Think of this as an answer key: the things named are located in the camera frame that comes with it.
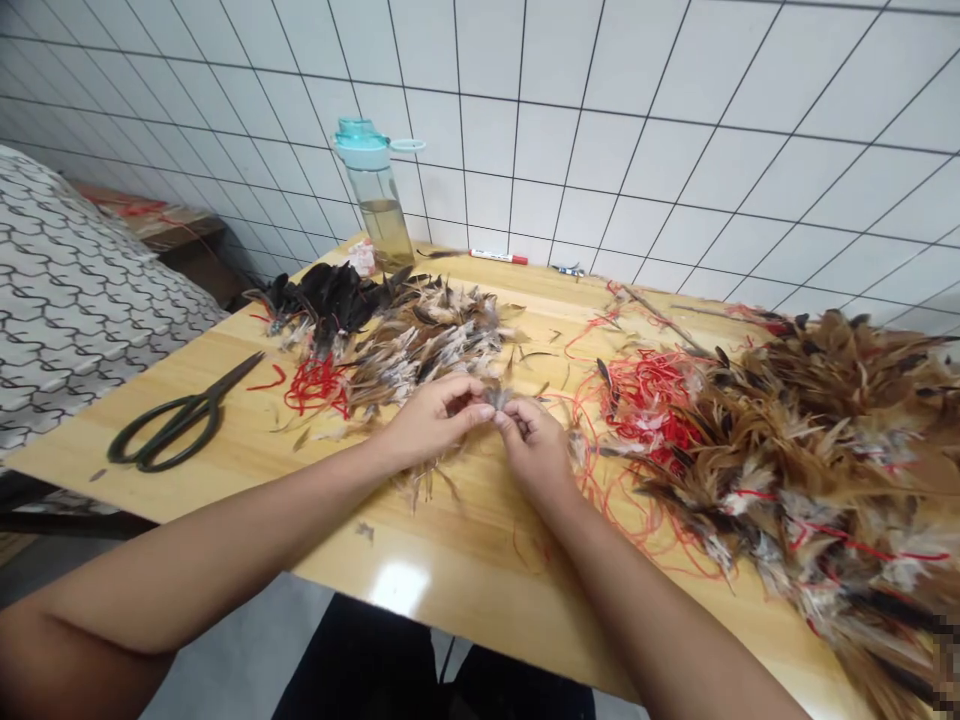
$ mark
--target black scissors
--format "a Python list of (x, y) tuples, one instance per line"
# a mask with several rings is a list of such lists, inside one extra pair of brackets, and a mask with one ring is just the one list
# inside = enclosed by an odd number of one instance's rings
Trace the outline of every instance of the black scissors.
[[(186, 397), (171, 400), (159, 407), (155, 407), (153, 410), (145, 412), (121, 430), (113, 442), (110, 443), (110, 447), (107, 448), (107, 460), (115, 463), (135, 462), (140, 472), (162, 472), (192, 457), (210, 442), (213, 436), (217, 434), (217, 430), (220, 429), (220, 420), (223, 417), (223, 412), (220, 409), (220, 401), (223, 399), (223, 396), (226, 395), (230, 391), (230, 388), (236, 385), (244, 375), (253, 370), (254, 366), (263, 359), (263, 356), (264, 353), (262, 352), (251, 355), (199, 395), (187, 395)], [(173, 410), (177, 407), (180, 408), (179, 412), (170, 418), (156, 435), (147, 440), (142, 448), (132, 455), (126, 454), (127, 443), (130, 442), (133, 436), (136, 435), (144, 425), (154, 418), (163, 415), (167, 410)], [(156, 464), (153, 463), (157, 455), (204, 417), (209, 417), (207, 427), (200, 433), (200, 437), (198, 437), (190, 447), (169, 460), (164, 460)]]

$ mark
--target bottle lid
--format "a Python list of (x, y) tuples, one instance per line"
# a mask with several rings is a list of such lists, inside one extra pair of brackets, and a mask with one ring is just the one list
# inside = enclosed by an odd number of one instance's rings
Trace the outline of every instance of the bottle lid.
[(390, 151), (415, 153), (427, 144), (422, 140), (393, 140), (377, 132), (367, 118), (340, 118), (340, 132), (334, 136), (334, 148), (348, 168), (384, 170), (390, 166)]

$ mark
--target scissor blade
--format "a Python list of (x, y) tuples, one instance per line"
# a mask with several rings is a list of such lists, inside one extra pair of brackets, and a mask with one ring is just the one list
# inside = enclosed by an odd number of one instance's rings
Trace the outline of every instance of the scissor blade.
[(207, 390), (207, 392), (211, 394), (212, 393), (222, 394), (227, 392), (228, 390), (230, 390), (230, 388), (236, 385), (240, 381), (240, 379), (243, 378), (244, 375), (246, 375), (248, 372), (253, 370), (253, 368), (256, 367), (257, 363), (263, 360), (265, 356), (266, 356), (266, 353), (264, 353), (263, 351), (254, 353), (253, 355), (248, 357), (246, 360), (244, 360), (242, 363), (237, 365), (233, 370), (231, 370), (222, 378), (217, 380), (217, 382), (215, 382), (213, 385), (210, 386), (210, 389)]

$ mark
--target person's right hand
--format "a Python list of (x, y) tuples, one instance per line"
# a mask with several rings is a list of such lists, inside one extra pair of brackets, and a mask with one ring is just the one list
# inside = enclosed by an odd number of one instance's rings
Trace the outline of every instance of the person's right hand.
[(531, 398), (516, 398), (493, 421), (503, 436), (510, 469), (539, 511), (580, 497), (567, 454), (567, 433), (543, 405)]

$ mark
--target floor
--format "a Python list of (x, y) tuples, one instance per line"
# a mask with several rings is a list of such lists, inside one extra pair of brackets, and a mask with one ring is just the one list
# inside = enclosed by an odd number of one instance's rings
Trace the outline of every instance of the floor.
[[(114, 541), (46, 537), (0, 567), (0, 608), (106, 552)], [(141, 720), (269, 720), (333, 596), (284, 573), (186, 647)], [(450, 652), (450, 681), (471, 643), (431, 630), (437, 676)], [(598, 720), (647, 719), (646, 712), (594, 691)]]

